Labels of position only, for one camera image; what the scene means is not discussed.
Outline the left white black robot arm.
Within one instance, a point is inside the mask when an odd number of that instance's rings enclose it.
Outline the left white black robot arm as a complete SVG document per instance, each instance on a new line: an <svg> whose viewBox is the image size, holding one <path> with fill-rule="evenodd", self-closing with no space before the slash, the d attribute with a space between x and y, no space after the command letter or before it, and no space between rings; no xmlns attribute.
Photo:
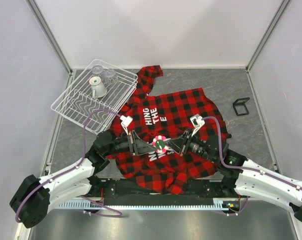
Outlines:
<svg viewBox="0 0 302 240"><path fill-rule="evenodd" d="M85 195L97 196L102 188L97 173L109 164L108 156L125 152L140 156L155 150L154 145L142 140L134 130L119 138L109 131L99 133L91 148L75 163L46 176L32 174L23 180L9 203L16 222L32 228L64 202Z"/></svg>

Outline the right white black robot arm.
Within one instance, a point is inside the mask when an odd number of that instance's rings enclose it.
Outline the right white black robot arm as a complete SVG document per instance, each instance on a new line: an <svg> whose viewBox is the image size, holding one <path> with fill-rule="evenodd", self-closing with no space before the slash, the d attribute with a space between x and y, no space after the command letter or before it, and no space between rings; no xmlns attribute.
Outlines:
<svg viewBox="0 0 302 240"><path fill-rule="evenodd" d="M220 191L224 196L238 194L259 199L293 213L302 222L302 180L262 167L229 149L219 135L201 140L187 130L164 143L178 154L194 153L216 163L217 171L223 175Z"/></svg>

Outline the pink flower pom-pom brooch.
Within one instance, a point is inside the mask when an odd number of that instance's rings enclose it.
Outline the pink flower pom-pom brooch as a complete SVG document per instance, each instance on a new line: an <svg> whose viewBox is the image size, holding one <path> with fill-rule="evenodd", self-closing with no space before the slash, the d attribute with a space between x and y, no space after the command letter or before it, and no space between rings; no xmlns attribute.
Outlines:
<svg viewBox="0 0 302 240"><path fill-rule="evenodd" d="M165 153L168 150L168 147L166 146L166 137L162 135L156 136L152 141L152 146L155 148L155 152L162 154Z"/></svg>

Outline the red black plaid shirt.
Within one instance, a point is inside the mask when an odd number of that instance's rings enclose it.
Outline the red black plaid shirt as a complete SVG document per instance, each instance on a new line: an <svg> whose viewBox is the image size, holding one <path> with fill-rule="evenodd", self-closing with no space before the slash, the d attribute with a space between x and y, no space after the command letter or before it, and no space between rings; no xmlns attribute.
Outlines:
<svg viewBox="0 0 302 240"><path fill-rule="evenodd" d="M193 125L190 118L196 114L215 117L224 141L231 137L221 113L212 100L205 96L202 88L151 96L155 81L163 76L159 65L145 66L137 72L136 90L128 102L119 110L119 115L133 118L128 129L134 130L147 143L156 136L176 138ZM216 172L216 164L194 153L183 156L174 151L149 152L133 156L129 152L110 156L126 179L142 187L154 190L167 189L181 193L189 180L204 178Z"/></svg>

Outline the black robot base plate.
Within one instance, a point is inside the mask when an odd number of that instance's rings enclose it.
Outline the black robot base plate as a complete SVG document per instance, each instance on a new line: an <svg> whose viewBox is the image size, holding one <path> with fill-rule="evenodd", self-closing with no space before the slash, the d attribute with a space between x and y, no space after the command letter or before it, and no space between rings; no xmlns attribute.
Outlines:
<svg viewBox="0 0 302 240"><path fill-rule="evenodd" d="M121 178L118 180L100 178L86 197L103 199L107 205L124 204L209 204L213 199L238 199L239 194L224 181L194 179L186 183L181 193L167 189L143 187L136 182Z"/></svg>

